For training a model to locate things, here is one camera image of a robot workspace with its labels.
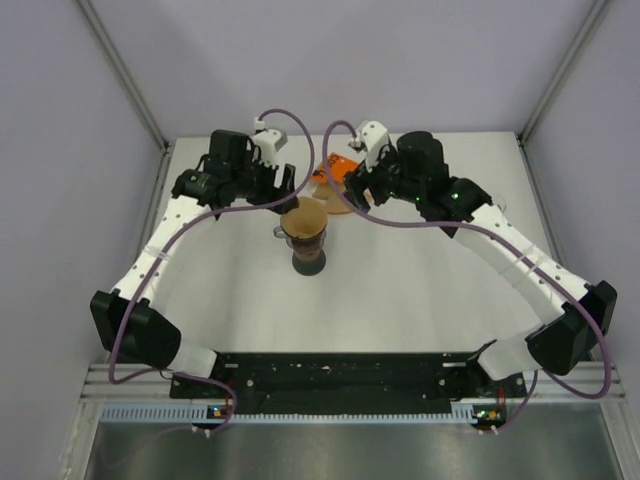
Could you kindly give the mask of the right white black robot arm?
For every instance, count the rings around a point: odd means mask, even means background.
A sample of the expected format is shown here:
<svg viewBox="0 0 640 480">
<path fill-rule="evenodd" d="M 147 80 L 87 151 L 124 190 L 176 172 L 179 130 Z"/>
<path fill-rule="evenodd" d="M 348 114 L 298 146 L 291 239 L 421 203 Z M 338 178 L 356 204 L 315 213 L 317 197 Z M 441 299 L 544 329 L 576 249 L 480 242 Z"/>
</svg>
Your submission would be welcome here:
<svg viewBox="0 0 640 480">
<path fill-rule="evenodd" d="M 420 216 L 475 253 L 530 305 L 537 320 L 473 356 L 466 380 L 487 396 L 504 378 L 542 369 L 568 374 L 606 335 L 617 301 L 611 284 L 590 284 L 566 270 L 507 220 L 492 197 L 468 178 L 450 174 L 439 140 L 414 131 L 392 140 L 369 122 L 349 143 L 365 155 L 345 175 L 347 199 L 360 211 L 390 199 L 413 204 Z"/>
</svg>

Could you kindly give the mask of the clear plastic coffee dripper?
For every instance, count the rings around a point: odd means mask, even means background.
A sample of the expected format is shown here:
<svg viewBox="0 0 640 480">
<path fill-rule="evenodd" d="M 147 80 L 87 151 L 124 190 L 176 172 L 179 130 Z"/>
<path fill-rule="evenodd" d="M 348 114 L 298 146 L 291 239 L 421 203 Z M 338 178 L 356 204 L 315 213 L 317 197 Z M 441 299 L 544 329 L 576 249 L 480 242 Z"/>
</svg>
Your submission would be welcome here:
<svg viewBox="0 0 640 480">
<path fill-rule="evenodd" d="M 287 245 L 293 250 L 311 252 L 323 248 L 326 238 L 326 229 L 323 229 L 312 236 L 296 236 L 287 233 L 281 226 L 276 226 L 273 229 L 273 235 L 275 238 L 284 239 L 287 242 Z"/>
</svg>

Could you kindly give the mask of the glass carafe with red rim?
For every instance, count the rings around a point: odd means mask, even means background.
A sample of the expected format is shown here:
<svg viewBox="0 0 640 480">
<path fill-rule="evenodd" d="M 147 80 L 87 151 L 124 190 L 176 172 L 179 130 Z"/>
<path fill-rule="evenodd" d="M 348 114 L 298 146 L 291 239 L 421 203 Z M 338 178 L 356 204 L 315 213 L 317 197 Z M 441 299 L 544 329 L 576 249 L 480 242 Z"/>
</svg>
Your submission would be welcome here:
<svg viewBox="0 0 640 480">
<path fill-rule="evenodd" d="M 294 270 L 303 276 L 319 274 L 326 266 L 324 242 L 292 240 L 292 265 Z"/>
</svg>

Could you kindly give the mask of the orange coffee filter package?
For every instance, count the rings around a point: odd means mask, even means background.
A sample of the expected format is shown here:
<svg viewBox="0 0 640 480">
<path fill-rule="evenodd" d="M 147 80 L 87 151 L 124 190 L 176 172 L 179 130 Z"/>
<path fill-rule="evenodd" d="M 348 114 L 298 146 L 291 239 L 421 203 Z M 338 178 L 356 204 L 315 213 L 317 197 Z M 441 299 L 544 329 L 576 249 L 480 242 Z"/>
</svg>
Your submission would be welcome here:
<svg viewBox="0 0 640 480">
<path fill-rule="evenodd" d="M 331 153 L 327 158 L 329 173 L 338 183 L 342 183 L 347 173 L 357 169 L 358 163 L 337 153 Z M 321 163 L 312 173 L 311 181 L 324 184 L 328 182 L 328 175 L 325 171 L 325 164 Z"/>
</svg>

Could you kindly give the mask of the brown paper filter stack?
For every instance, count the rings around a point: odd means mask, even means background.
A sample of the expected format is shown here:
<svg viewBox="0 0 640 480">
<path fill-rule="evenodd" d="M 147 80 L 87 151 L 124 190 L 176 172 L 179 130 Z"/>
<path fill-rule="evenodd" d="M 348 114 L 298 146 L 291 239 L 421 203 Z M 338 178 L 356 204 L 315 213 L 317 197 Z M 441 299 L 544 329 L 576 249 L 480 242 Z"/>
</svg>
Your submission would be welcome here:
<svg viewBox="0 0 640 480">
<path fill-rule="evenodd" d="M 341 200 L 341 197 L 328 183 L 318 184 L 312 197 L 324 203 L 328 215 L 338 216 L 351 214 L 352 210 Z"/>
</svg>

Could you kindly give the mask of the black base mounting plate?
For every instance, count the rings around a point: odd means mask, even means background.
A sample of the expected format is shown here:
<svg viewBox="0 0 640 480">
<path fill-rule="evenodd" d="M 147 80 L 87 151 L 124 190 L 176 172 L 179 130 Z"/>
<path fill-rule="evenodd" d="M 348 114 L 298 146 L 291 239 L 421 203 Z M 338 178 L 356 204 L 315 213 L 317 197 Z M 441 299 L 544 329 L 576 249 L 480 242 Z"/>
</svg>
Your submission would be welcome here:
<svg viewBox="0 0 640 480">
<path fill-rule="evenodd" d="M 173 399 L 238 398 L 239 414 L 448 413 L 461 399 L 522 398 L 523 377 L 494 381 L 469 353 L 223 353 L 221 389 L 177 378 Z"/>
</svg>

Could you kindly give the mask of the brown paper coffee filter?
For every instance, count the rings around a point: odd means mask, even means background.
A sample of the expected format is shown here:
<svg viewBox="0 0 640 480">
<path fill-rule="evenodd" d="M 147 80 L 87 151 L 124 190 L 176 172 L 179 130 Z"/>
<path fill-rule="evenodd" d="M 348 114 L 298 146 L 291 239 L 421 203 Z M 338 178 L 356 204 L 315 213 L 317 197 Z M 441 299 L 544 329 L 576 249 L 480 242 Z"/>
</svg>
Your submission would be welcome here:
<svg viewBox="0 0 640 480">
<path fill-rule="evenodd" d="M 310 239 L 324 231 L 328 224 L 325 205 L 311 197 L 299 197 L 298 207 L 280 218 L 280 227 L 291 238 Z"/>
</svg>

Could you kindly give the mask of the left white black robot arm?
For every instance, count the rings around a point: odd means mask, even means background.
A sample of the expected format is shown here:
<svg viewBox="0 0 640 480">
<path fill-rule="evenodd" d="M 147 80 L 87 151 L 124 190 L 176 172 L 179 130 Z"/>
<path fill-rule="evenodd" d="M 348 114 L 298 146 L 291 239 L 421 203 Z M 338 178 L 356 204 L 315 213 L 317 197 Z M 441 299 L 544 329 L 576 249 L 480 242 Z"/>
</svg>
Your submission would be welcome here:
<svg viewBox="0 0 640 480">
<path fill-rule="evenodd" d="M 268 205 L 283 214 L 297 204 L 295 166 L 279 163 L 288 141 L 284 131 L 263 129 L 248 136 L 216 130 L 198 165 L 180 174 L 160 223 L 126 275 L 90 302 L 103 347 L 128 361 L 192 375 L 205 396 L 226 387 L 214 350 L 189 340 L 169 319 L 169 294 L 203 233 L 202 216 L 219 213 L 237 199 Z"/>
</svg>

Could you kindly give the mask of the aluminium frame rail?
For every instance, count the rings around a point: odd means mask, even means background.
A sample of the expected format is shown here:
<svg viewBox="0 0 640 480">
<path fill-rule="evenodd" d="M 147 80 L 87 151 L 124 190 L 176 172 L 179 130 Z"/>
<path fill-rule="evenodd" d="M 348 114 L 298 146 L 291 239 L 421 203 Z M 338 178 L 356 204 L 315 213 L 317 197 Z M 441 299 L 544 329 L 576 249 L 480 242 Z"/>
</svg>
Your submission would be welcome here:
<svg viewBox="0 0 640 480">
<path fill-rule="evenodd" d="M 604 382 L 604 364 L 598 361 L 580 362 L 561 380 L 583 393 L 595 393 Z M 171 380 L 153 371 L 123 384 L 112 384 L 108 378 L 107 364 L 91 364 L 85 377 L 80 398 L 84 401 L 161 401 L 170 399 Z M 558 385 L 546 373 L 538 376 L 534 403 L 574 403 L 584 401 Z"/>
</svg>

